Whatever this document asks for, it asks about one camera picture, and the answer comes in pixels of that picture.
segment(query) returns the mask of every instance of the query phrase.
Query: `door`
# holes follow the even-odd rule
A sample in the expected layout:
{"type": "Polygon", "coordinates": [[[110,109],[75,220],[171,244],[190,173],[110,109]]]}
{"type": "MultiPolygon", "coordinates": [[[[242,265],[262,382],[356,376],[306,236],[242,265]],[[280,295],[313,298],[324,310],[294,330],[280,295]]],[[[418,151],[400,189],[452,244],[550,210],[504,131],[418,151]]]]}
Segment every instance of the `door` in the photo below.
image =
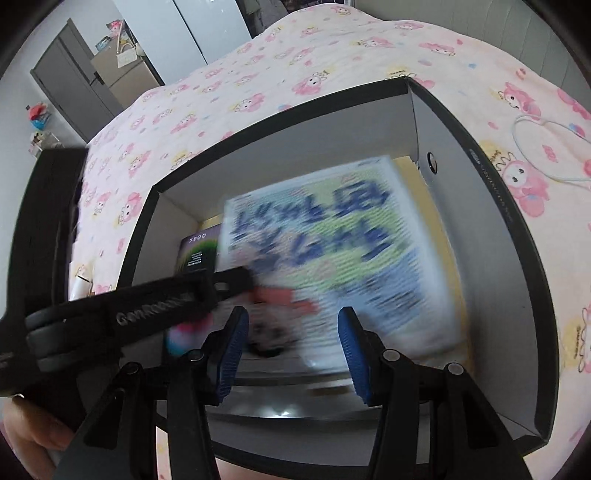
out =
{"type": "Polygon", "coordinates": [[[68,20],[31,70],[50,102],[86,142],[123,111],[91,58],[88,45],[68,20]]]}

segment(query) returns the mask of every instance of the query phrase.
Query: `person's hand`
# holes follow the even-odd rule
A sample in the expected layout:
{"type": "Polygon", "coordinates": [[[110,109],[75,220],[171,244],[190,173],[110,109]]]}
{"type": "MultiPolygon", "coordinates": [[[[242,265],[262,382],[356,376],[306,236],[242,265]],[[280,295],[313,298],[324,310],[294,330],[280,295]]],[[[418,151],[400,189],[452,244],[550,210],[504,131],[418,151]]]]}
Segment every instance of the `person's hand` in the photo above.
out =
{"type": "Polygon", "coordinates": [[[46,449],[65,450],[74,433],[22,397],[5,403],[3,417],[8,441],[27,472],[38,480],[51,480],[56,467],[46,449]]]}

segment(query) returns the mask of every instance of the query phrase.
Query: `blurry book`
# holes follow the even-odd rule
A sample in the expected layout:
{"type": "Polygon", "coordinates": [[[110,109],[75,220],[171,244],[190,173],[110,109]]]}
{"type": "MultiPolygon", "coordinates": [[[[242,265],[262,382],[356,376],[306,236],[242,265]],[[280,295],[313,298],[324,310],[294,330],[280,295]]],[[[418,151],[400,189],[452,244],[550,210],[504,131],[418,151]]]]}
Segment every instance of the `blurry book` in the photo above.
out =
{"type": "Polygon", "coordinates": [[[216,265],[217,239],[221,224],[184,238],[178,251],[177,272],[187,273],[206,268],[213,273],[216,265]]]}
{"type": "MultiPolygon", "coordinates": [[[[184,238],[178,251],[176,271],[188,273],[205,268],[213,273],[216,264],[217,238],[221,225],[198,231],[184,238]]],[[[172,357],[200,348],[212,330],[213,316],[209,314],[200,320],[181,323],[168,330],[166,349],[172,357]]]]}
{"type": "Polygon", "coordinates": [[[255,294],[239,374],[346,371],[337,314],[352,306],[389,348],[448,352],[463,332],[439,258],[389,157],[328,168],[228,200],[217,270],[245,265],[255,294]]]}

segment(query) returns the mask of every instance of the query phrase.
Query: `white cable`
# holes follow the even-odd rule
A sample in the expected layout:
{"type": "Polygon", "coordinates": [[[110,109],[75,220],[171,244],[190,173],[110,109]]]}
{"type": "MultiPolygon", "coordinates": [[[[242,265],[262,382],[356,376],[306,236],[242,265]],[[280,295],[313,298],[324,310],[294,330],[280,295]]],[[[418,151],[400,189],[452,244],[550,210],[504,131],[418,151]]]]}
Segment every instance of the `white cable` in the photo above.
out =
{"type": "Polygon", "coordinates": [[[557,177],[556,175],[552,175],[551,173],[545,172],[544,170],[542,170],[541,168],[539,168],[539,166],[535,165],[529,158],[527,158],[527,156],[525,155],[524,151],[522,150],[522,148],[521,148],[521,146],[519,144],[519,141],[517,140],[517,135],[515,133],[515,130],[516,130],[516,127],[517,127],[517,123],[519,123],[520,121],[525,120],[525,119],[528,119],[530,122],[532,122],[533,124],[536,124],[536,125],[541,125],[541,124],[544,124],[544,123],[558,125],[559,127],[563,127],[566,130],[568,130],[569,132],[574,133],[575,135],[577,135],[577,137],[582,138],[583,140],[585,140],[590,145],[591,145],[591,141],[588,140],[587,138],[579,135],[574,130],[571,130],[566,125],[560,124],[560,123],[555,122],[554,120],[550,120],[548,118],[539,117],[537,115],[532,115],[530,113],[524,113],[523,115],[519,115],[517,118],[515,118],[515,121],[513,122],[513,126],[511,127],[511,134],[513,135],[513,140],[515,141],[515,145],[517,145],[517,149],[521,153],[521,156],[527,161],[527,163],[529,163],[532,167],[534,167],[542,175],[548,177],[549,179],[555,180],[555,181],[562,181],[562,182],[591,181],[591,178],[590,177],[573,177],[573,178],[557,177]]]}

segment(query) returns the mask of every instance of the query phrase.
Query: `bed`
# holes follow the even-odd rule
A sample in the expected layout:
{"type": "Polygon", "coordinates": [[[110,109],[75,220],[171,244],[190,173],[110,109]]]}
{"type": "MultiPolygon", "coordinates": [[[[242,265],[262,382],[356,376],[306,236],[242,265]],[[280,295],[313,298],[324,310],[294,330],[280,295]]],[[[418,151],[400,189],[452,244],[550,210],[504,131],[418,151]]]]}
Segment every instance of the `bed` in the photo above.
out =
{"type": "MultiPolygon", "coordinates": [[[[306,102],[398,77],[430,92],[478,142],[535,241],[556,315],[561,377],[553,435],[526,460],[535,478],[552,478],[591,418],[582,401],[591,381],[585,344],[591,191],[588,183],[551,180],[522,151],[553,176],[591,176],[591,149],[583,140],[591,114],[480,40],[423,22],[380,21],[350,7],[319,5],[288,15],[186,79],[145,93],[89,143],[71,277],[92,277],[95,294],[128,283],[123,267],[153,185],[210,147],[306,102]],[[542,132],[535,121],[514,125],[523,114],[549,117],[577,135],[555,126],[542,132]]],[[[466,186],[459,182],[457,188],[466,186]]]]}

